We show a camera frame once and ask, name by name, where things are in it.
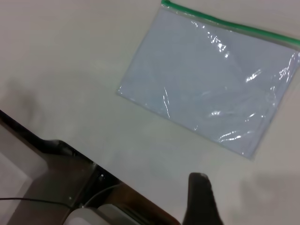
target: zipper pouch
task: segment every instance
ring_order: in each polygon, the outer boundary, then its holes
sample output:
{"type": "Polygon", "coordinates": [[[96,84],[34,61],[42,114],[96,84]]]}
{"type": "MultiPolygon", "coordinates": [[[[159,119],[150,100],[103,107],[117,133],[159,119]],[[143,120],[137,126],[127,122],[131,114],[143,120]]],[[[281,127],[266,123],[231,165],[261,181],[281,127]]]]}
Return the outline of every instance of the zipper pouch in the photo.
{"type": "Polygon", "coordinates": [[[163,0],[117,93],[249,158],[298,68],[299,46],[163,0]]]}

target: black object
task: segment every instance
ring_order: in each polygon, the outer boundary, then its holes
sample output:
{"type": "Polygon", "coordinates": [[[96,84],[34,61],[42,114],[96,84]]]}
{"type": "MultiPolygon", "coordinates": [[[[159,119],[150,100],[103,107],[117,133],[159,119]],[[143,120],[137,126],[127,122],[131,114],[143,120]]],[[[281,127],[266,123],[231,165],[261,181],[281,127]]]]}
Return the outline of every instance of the black object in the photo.
{"type": "Polygon", "coordinates": [[[223,225],[210,180],[204,173],[189,175],[187,212],[182,225],[223,225]]]}

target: white desk surface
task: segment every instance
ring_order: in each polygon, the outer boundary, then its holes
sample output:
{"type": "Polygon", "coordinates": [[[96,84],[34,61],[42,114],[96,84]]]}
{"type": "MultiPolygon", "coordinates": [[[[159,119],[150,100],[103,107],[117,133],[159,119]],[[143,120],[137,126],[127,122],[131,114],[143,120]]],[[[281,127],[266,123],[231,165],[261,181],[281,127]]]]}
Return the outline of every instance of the white desk surface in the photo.
{"type": "MultiPolygon", "coordinates": [[[[296,0],[183,2],[300,37],[296,0]]],[[[299,71],[253,160],[115,94],[159,7],[159,0],[1,1],[0,109],[44,139],[69,143],[179,221],[188,175],[203,172],[225,224],[298,224],[299,71]]]]}

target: green zipper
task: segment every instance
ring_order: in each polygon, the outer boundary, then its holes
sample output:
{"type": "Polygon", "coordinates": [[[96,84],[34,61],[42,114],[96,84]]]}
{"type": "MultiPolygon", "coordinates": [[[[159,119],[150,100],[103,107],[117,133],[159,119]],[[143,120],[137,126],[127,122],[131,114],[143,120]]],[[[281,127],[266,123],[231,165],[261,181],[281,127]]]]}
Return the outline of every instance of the green zipper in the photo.
{"type": "Polygon", "coordinates": [[[293,45],[300,46],[300,40],[292,38],[292,37],[287,37],[287,36],[277,34],[277,33],[273,33],[273,32],[270,32],[270,31],[261,30],[261,29],[258,29],[258,28],[249,27],[249,26],[246,26],[246,25],[221,20],[221,19],[218,19],[218,18],[213,17],[211,15],[207,15],[207,14],[204,14],[204,13],[201,13],[201,12],[198,12],[198,11],[195,11],[195,10],[177,5],[175,3],[170,2],[169,0],[162,0],[161,4],[166,6],[166,7],[170,7],[170,8],[173,8],[173,9],[177,10],[177,11],[183,12],[185,14],[200,17],[204,20],[208,20],[208,21],[213,22],[213,23],[217,23],[217,24],[227,26],[227,27],[231,27],[233,29],[238,29],[238,30],[241,30],[241,31],[256,33],[258,35],[262,35],[262,36],[265,36],[267,38],[273,38],[273,39],[277,39],[277,40],[280,40],[280,41],[288,42],[288,43],[293,44],[293,45]]]}

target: plastic zipper bag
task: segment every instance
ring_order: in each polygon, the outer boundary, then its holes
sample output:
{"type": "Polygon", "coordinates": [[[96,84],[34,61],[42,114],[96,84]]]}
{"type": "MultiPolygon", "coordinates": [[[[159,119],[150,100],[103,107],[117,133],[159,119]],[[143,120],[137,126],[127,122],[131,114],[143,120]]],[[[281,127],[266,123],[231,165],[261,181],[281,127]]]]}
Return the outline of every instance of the plastic zipper bag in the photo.
{"type": "Polygon", "coordinates": [[[299,46],[163,0],[117,93],[249,158],[298,68],[299,46]]]}

